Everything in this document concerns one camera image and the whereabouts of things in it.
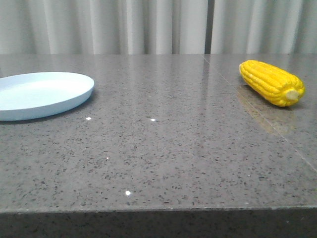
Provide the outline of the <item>yellow corn cob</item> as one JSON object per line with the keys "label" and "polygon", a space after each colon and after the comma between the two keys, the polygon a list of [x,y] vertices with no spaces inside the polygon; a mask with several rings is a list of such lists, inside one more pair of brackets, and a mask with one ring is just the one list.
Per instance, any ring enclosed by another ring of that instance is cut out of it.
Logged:
{"label": "yellow corn cob", "polygon": [[298,103],[306,91],[299,77],[262,61],[247,60],[239,65],[239,71],[253,90],[278,107]]}

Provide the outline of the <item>light blue round plate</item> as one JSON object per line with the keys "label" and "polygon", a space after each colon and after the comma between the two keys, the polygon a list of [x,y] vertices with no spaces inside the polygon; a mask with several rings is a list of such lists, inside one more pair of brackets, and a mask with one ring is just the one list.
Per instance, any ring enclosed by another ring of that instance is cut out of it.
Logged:
{"label": "light blue round plate", "polygon": [[0,79],[0,120],[44,118],[66,112],[91,96],[92,78],[72,72],[35,72]]}

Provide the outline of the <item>white curtain right panel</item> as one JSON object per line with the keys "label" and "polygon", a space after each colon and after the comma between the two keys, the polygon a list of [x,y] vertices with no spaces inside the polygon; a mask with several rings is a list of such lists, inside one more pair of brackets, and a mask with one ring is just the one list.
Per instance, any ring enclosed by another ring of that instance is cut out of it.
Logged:
{"label": "white curtain right panel", "polygon": [[317,52],[315,0],[216,0],[211,53]]}

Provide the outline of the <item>white curtain panel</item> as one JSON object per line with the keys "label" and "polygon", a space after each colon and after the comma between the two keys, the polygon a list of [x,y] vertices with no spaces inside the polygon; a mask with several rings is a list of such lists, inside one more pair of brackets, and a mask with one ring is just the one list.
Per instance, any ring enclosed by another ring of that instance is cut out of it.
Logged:
{"label": "white curtain panel", "polygon": [[315,0],[216,0],[211,53],[317,52]]}
{"label": "white curtain panel", "polygon": [[202,54],[207,0],[3,0],[2,54]]}

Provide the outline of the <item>white curtain left panel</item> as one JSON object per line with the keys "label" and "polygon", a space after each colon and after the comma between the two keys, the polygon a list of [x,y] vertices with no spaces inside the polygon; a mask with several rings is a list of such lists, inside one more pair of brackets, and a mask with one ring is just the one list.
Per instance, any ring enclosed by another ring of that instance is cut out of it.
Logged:
{"label": "white curtain left panel", "polygon": [[3,0],[2,54],[202,54],[207,0]]}

